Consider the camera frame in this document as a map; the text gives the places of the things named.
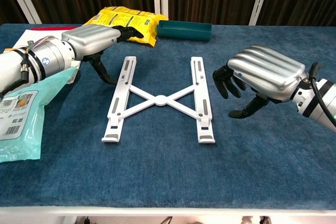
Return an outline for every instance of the chip bag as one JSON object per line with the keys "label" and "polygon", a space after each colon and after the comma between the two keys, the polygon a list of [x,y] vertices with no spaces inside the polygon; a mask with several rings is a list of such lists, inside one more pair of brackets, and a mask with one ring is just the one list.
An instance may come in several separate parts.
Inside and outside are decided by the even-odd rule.
{"label": "chip bag", "polygon": [[123,6],[112,6],[102,9],[84,25],[132,26],[142,33],[143,38],[132,37],[129,39],[130,41],[150,44],[154,47],[156,43],[156,26],[160,20],[168,20],[168,18],[161,14],[131,10]]}

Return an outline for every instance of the blue tablecloth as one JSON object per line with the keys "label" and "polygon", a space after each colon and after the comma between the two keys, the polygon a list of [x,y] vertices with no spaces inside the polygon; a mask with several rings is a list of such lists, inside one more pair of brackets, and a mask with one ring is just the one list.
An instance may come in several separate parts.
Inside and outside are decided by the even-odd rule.
{"label": "blue tablecloth", "polygon": [[[0,50],[33,26],[2,25]],[[169,106],[125,119],[120,143],[102,143],[115,87],[86,62],[77,82],[45,107],[41,159],[0,164],[0,206],[336,209],[336,135],[291,102],[230,119],[255,94],[224,100],[212,81],[214,70],[253,44],[307,70],[318,60],[319,76],[335,81],[335,42],[335,27],[213,26],[209,42],[119,43],[102,57],[108,73],[117,78],[124,57],[137,56],[133,85],[153,95],[189,86],[191,56],[203,57],[216,144],[198,144],[195,120]],[[132,94],[129,106],[142,100]],[[193,100],[180,102],[192,108]]]}

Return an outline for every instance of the barcode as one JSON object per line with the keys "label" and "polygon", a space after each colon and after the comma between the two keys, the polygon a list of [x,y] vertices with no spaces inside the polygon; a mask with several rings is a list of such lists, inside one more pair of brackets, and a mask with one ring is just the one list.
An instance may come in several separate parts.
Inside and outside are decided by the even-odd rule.
{"label": "barcode", "polygon": [[93,18],[93,20],[97,20],[99,17],[100,17],[100,13],[98,13],[94,18]]}
{"label": "barcode", "polygon": [[13,126],[9,127],[5,133],[5,135],[13,135],[19,131],[20,125],[19,126]]}

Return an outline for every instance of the teal tray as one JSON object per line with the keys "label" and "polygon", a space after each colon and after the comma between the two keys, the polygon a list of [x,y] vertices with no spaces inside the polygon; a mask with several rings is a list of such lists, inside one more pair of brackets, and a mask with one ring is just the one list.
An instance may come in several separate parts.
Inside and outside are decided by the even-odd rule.
{"label": "teal tray", "polygon": [[211,39],[212,24],[161,20],[156,27],[157,36],[174,39]]}

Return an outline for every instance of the white laptop stand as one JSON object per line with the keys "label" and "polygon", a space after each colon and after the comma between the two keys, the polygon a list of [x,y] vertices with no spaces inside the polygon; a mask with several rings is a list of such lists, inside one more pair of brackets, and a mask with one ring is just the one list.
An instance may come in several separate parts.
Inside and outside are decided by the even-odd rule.
{"label": "white laptop stand", "polygon": [[[202,57],[191,58],[193,84],[168,97],[164,95],[158,95],[155,97],[132,85],[135,65],[137,64],[136,60],[137,59],[134,56],[125,57],[118,84],[108,112],[107,117],[109,122],[102,141],[119,142],[124,119],[155,104],[157,106],[169,105],[191,116],[196,120],[198,142],[202,144],[215,143],[211,124],[212,113]],[[130,91],[147,100],[126,109]],[[177,99],[193,91],[196,107],[195,110],[176,102]]]}

